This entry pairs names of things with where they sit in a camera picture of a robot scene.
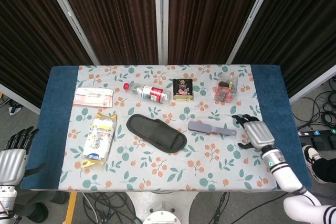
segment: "plastic bottle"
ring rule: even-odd
[[[152,86],[142,85],[138,83],[125,83],[125,90],[131,90],[134,95],[141,96],[144,100],[151,100],[158,103],[169,103],[171,92]]]

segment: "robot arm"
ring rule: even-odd
[[[13,135],[3,151],[0,152],[0,224],[8,224],[12,218],[16,223],[21,217],[13,213],[17,186],[24,176],[37,173],[44,164],[37,169],[25,170],[31,142],[38,132],[30,127]]]
[[[261,150],[261,157],[277,181],[279,187],[295,196],[286,198],[284,209],[293,220],[312,224],[336,224],[336,207],[321,206],[316,197],[307,191],[286,162],[281,151],[274,147],[275,139],[263,121],[256,117],[243,115],[232,116],[237,120],[249,137],[250,143],[238,144],[243,149]]]

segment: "black curtain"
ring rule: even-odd
[[[255,0],[169,0],[169,64],[225,63]]]
[[[294,95],[336,64],[336,0],[265,0],[233,63],[280,65]]]
[[[158,64],[155,0],[68,0],[102,65]]]
[[[56,0],[0,0],[0,83],[40,107],[50,70],[92,62]]]

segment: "table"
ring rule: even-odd
[[[239,93],[230,104],[216,104],[212,101],[213,87],[216,86],[216,78],[220,72],[241,73],[238,81]],[[135,97],[126,97],[121,90],[125,80],[153,83],[166,88],[170,84],[169,79],[189,77],[195,79],[194,101],[175,101],[168,108]],[[88,108],[87,111],[84,107],[72,107],[75,89],[78,86],[115,89],[117,92],[113,108]],[[118,128],[115,133],[116,141],[111,148],[112,159],[109,158],[107,166],[90,167],[89,170],[85,170],[78,166],[78,154],[81,151],[78,146],[85,142],[85,138],[81,137],[81,134],[85,136],[85,132],[79,133],[80,130],[72,125],[79,125],[76,124],[79,115],[81,116],[78,119],[81,117],[81,121],[86,120],[89,125],[89,116],[94,115],[93,110],[101,110],[103,113],[116,110]],[[222,124],[216,126],[227,124],[228,128],[235,128],[238,134],[234,138],[199,133],[195,135],[194,132],[185,131],[188,139],[185,150],[177,155],[169,155],[156,150],[141,139],[134,138],[126,129],[127,117],[138,112],[165,120],[171,126],[181,128],[183,132],[187,129],[186,122],[192,119]],[[276,139],[276,146],[281,149],[293,171],[306,187],[311,187],[278,66],[54,67],[41,108],[38,122],[40,132],[33,141],[27,168],[36,167],[41,162],[46,162],[46,167],[40,173],[24,178],[21,188],[80,191],[276,189],[276,183],[266,171],[259,154],[253,149],[240,150],[236,145],[239,141],[245,142],[246,139],[243,136],[244,131],[237,128],[238,125],[234,124],[230,115],[243,113],[256,114],[266,122]],[[88,131],[87,125],[81,125]],[[74,141],[79,143],[78,146],[74,145]]]

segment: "floral tablecloth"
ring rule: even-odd
[[[239,75],[238,92],[231,103],[213,100],[221,73]],[[123,90],[125,82],[148,84],[172,91],[172,79],[192,78],[193,101],[159,104],[141,100]],[[113,89],[112,108],[72,107],[59,189],[80,191],[159,190],[272,190],[276,182],[244,129],[231,118],[251,114],[262,119],[250,65],[80,66],[78,87]],[[118,115],[110,154],[102,166],[81,168],[82,151],[97,112]],[[126,122],[133,114],[165,121],[187,137],[178,153],[161,152],[131,133]],[[189,131],[188,121],[237,130],[237,136]]]

